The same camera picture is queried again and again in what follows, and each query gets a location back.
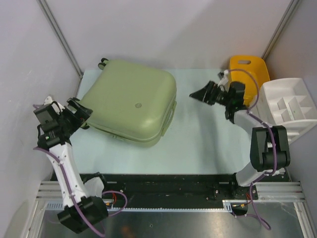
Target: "white bin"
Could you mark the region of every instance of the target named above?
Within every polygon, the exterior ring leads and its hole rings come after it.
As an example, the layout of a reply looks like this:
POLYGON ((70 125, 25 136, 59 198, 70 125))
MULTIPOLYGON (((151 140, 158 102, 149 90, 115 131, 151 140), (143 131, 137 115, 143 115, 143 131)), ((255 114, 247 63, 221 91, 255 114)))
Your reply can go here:
POLYGON ((316 106, 301 78, 282 78, 264 83, 257 110, 263 121, 287 129, 289 144, 317 124, 316 106))

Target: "cable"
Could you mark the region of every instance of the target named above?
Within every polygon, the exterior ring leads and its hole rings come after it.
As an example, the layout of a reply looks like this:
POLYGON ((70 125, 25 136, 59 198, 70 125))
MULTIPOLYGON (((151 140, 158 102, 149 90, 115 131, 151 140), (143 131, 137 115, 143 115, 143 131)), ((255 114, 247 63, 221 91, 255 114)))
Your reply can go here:
POLYGON ((42 152, 46 153, 47 155, 51 156, 59 164, 60 170, 61 170, 61 172, 63 174, 64 180, 65 180, 65 183, 66 183, 67 191, 69 193, 69 196, 70 196, 70 198, 71 198, 71 200, 72 200, 72 202, 74 204, 74 207, 75 207, 76 211, 78 212, 79 216, 83 219, 83 221, 87 224, 87 226, 94 233, 96 233, 100 237, 103 237, 103 238, 106 237, 105 228, 104 228, 103 224, 102 224, 102 226, 103 226, 104 233, 101 233, 87 220, 87 218, 82 213, 82 211, 80 210, 79 206, 77 205, 77 202, 76 202, 74 196, 72 195, 72 191, 71 191, 71 188, 70 188, 70 184, 69 184, 69 181, 68 181, 68 178, 67 178, 67 174, 66 174, 65 168, 64 168, 63 164, 60 163, 60 159, 56 155, 54 155, 53 153, 51 153, 50 151, 47 151, 45 149, 42 149, 42 148, 39 148, 39 147, 35 147, 35 148, 33 148, 33 150, 39 150, 39 151, 42 151, 42 152))
POLYGON ((245 203, 241 203, 241 204, 234 204, 234 205, 231 205, 231 207, 242 207, 242 206, 247 206, 251 203, 251 198, 249 196, 248 193, 246 193, 246 197, 247 197, 247 201, 245 203))
POLYGON ((41 104, 33 104, 32 105, 35 109, 37 109, 37 108, 40 108, 41 106, 43 106, 43 105, 41 105, 41 104))
POLYGON ((41 125, 38 125, 36 128, 38 129, 38 138, 39 138, 41 135, 41 125))
POLYGON ((222 84, 219 85, 219 88, 222 89, 223 91, 226 91, 226 89, 224 88, 222 84))
POLYGON ((127 204, 128 204, 128 198, 127 198, 127 196, 126 196, 123 192, 113 191, 113 190, 105 191, 105 192, 102 193, 102 195, 108 194, 108 193, 117 193, 117 194, 120 194, 121 196, 124 197, 124 200, 125 200, 124 206, 123 206, 122 208, 120 208, 119 211, 117 211, 117 212, 115 212, 115 213, 109 215, 109 217, 113 217, 113 216, 119 214, 120 212, 122 212, 122 210, 123 210, 124 208, 126 208, 126 206, 127 206, 127 204))
POLYGON ((271 130, 271 128, 269 127, 268 124, 266 124, 264 121, 262 121, 260 118, 258 118, 257 116, 253 115, 250 111, 252 108, 254 108, 258 101, 259 101, 259 94, 260 94, 260 90, 259 90, 259 86, 258 86, 258 83, 257 81, 254 79, 254 77, 249 73, 247 72, 246 70, 244 69, 241 69, 241 68, 235 68, 235 69, 228 69, 227 72, 233 72, 233 71, 240 71, 240 72, 244 72, 246 73, 247 75, 250 76, 250 78, 252 78, 256 88, 257 88, 257 98, 256 98, 256 101, 254 102, 254 104, 250 107, 248 107, 247 109, 247 114, 252 117, 253 119, 255 119, 256 121, 258 121, 259 123, 261 123, 261 125, 265 126, 267 129, 268 129, 268 133, 271 137, 271 142, 272 142, 272 150, 273 150, 273 159, 274 159, 274 164, 273 164, 273 171, 272 172, 266 172, 264 174, 262 174, 260 177, 258 177, 257 179, 255 179, 251 184, 250 184, 250 188, 249 188, 249 195, 250 195, 250 199, 251 199, 251 203, 252 203, 252 206, 253 206, 253 210, 255 212, 255 215, 252 215, 252 214, 246 214, 245 216, 247 217, 253 217, 253 218, 257 218, 258 221, 261 223, 261 225, 263 225, 267 230, 271 230, 271 226, 269 225, 269 223, 264 220, 258 213, 258 210, 255 206, 255 203, 253 201, 253 196, 252 196, 252 188, 254 186, 255 183, 259 182, 261 179, 263 179, 266 175, 273 175, 275 172, 276 172, 276 169, 277 169, 277 156, 276 156, 276 144, 275 144, 275 140, 274 140, 274 135, 273 135, 273 132, 271 130))
MULTIPOLYGON (((65 180, 65 183, 66 183, 67 191, 68 191, 68 193, 69 193, 69 196, 70 196, 70 198, 71 198, 71 200, 72 200, 72 202, 73 202, 73 204, 74 204, 74 207, 75 207, 76 211, 78 212, 79 216, 83 219, 83 221, 87 224, 87 226, 88 226, 94 233, 96 233, 96 234, 99 235, 100 237, 103 237, 103 238, 106 237, 104 225, 101 223, 101 225, 102 225, 102 227, 103 227, 103 230, 104 230, 104 233, 99 232, 99 231, 88 221, 88 219, 85 217, 85 215, 82 213, 82 211, 80 210, 79 206, 77 205, 77 202, 76 202, 76 200, 75 200, 75 198, 74 198, 74 195, 72 195, 72 191, 71 191, 71 188, 70 188, 70 184, 69 184, 69 180, 68 180, 68 178, 67 178, 67 174, 66 174, 65 168, 64 168, 63 164, 60 163, 60 159, 59 159, 56 155, 54 155, 53 153, 51 153, 50 151, 47 151, 47 150, 42 149, 42 148, 40 148, 40 147, 35 147, 35 148, 33 148, 33 150, 39 150, 39 151, 42 151, 42 152, 46 153, 47 155, 51 156, 51 157, 59 164, 60 170, 61 170, 61 172, 62 172, 62 174, 63 174, 64 180, 65 180)), ((128 204, 128 199, 127 199, 126 195, 125 195, 123 192, 111 190, 111 191, 105 191, 105 192, 103 192, 102 194, 107 194, 107 193, 117 193, 117 194, 122 195, 122 196, 124 197, 124 199, 125 199, 125 204, 124 204, 124 206, 123 206, 119 211, 117 211, 117 212, 115 212, 115 213, 109 215, 109 217, 112 217, 112 216, 115 216, 115 215, 117 215, 118 213, 120 213, 120 212, 127 206, 127 204, 128 204)))
POLYGON ((114 202, 113 205, 117 202, 117 196, 115 195, 115 193, 112 194, 114 196, 114 202))
POLYGON ((53 105, 53 104, 55 104, 55 105, 58 107, 59 113, 61 113, 61 109, 60 109, 60 107, 59 107, 58 102, 57 102, 57 101, 52 101, 51 105, 53 105))

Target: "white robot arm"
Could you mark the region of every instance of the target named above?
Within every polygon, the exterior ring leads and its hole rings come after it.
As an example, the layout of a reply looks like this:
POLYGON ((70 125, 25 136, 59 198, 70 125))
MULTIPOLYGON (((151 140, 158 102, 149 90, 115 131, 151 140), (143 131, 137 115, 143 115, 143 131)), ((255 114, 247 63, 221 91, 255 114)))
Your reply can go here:
POLYGON ((286 129, 271 126, 251 113, 244 103, 245 85, 232 82, 229 90, 210 81, 190 97, 209 105, 219 103, 226 108, 225 118, 243 128, 251 136, 250 163, 236 173, 239 186, 250 184, 262 175, 274 175, 290 164, 286 129))
POLYGON ((90 117, 92 110, 74 98, 67 102, 72 110, 47 97, 44 104, 34 110, 40 122, 38 147, 34 149, 46 153, 58 179, 64 205, 64 211, 57 215, 59 221, 80 233, 87 227, 93 229, 92 225, 108 216, 101 198, 106 181, 99 173, 85 184, 80 178, 69 138, 90 117))

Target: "green suitcase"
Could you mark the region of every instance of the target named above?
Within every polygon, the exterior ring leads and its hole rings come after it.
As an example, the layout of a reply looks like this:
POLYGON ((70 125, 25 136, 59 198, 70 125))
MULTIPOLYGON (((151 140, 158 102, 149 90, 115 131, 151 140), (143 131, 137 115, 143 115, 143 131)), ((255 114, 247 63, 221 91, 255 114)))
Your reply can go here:
POLYGON ((87 124, 114 138, 153 146, 169 127, 176 82, 164 70, 124 60, 105 60, 102 73, 81 100, 93 110, 87 124))

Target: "yellow container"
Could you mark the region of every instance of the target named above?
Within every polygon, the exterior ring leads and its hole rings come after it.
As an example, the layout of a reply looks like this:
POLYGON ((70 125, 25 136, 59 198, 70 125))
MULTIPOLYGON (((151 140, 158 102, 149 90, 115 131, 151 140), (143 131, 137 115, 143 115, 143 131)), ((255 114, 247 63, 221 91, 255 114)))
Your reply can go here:
MULTIPOLYGON (((257 81, 259 89, 269 81, 266 64, 263 59, 257 56, 233 56, 230 59, 230 69, 240 68, 249 72, 257 81)), ((233 81, 242 82, 246 85, 244 93, 244 105, 247 107, 257 94, 257 88, 252 79, 245 72, 234 71, 229 74, 229 84, 233 81)))

